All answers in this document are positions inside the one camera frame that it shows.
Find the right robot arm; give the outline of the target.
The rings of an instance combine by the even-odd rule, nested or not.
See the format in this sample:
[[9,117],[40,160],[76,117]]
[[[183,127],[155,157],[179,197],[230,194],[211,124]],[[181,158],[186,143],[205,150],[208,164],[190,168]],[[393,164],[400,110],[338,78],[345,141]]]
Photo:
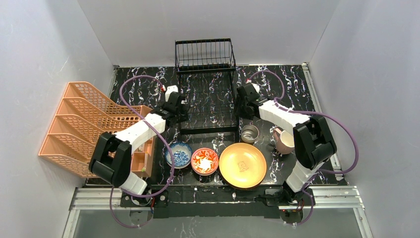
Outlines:
[[237,88],[234,112],[244,119],[268,121],[292,136],[296,163],[285,186],[301,191],[320,167],[336,153],[337,146],[324,116],[294,113],[274,100],[264,98],[252,83]]

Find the black wire dish rack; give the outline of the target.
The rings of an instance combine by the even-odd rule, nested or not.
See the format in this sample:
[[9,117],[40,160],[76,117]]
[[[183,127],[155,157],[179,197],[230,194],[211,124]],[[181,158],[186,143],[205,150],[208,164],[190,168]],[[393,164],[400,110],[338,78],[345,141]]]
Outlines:
[[180,92],[186,95],[188,119],[181,134],[235,132],[236,60],[230,38],[175,42],[175,72]]

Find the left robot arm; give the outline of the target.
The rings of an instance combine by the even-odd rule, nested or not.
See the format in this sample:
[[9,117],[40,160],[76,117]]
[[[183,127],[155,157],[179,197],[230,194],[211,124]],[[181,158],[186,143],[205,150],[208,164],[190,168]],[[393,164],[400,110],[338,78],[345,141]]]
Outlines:
[[139,122],[115,134],[99,136],[89,171],[133,197],[146,198],[147,183],[131,171],[132,155],[154,136],[161,137],[167,127],[186,121],[188,110],[186,95],[167,91],[165,102]]

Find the blue floral bowl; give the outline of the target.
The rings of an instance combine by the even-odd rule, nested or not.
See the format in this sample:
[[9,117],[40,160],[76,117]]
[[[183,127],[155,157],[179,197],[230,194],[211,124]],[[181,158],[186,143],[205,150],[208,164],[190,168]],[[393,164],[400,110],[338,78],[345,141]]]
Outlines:
[[190,165],[193,151],[188,144],[176,142],[170,145],[170,150],[174,156],[176,169],[183,169]]

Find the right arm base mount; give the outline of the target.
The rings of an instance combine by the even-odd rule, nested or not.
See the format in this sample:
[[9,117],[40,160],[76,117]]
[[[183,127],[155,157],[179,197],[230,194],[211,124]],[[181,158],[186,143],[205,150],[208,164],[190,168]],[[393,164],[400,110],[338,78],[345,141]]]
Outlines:
[[279,208],[280,219],[283,224],[298,226],[307,222],[314,211],[315,198],[313,190],[304,188],[293,192],[283,186],[281,188],[268,188],[263,194],[254,198],[256,202],[262,202],[265,206]]

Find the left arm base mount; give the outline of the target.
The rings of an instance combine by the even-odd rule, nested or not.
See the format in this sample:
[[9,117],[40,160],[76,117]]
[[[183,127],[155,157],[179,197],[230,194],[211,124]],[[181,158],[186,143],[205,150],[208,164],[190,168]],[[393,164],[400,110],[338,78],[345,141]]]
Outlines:
[[132,196],[126,193],[125,190],[122,190],[122,201],[120,203],[121,207],[154,207],[154,206],[167,206],[169,199],[169,191],[166,189],[162,193],[153,197],[137,197]]

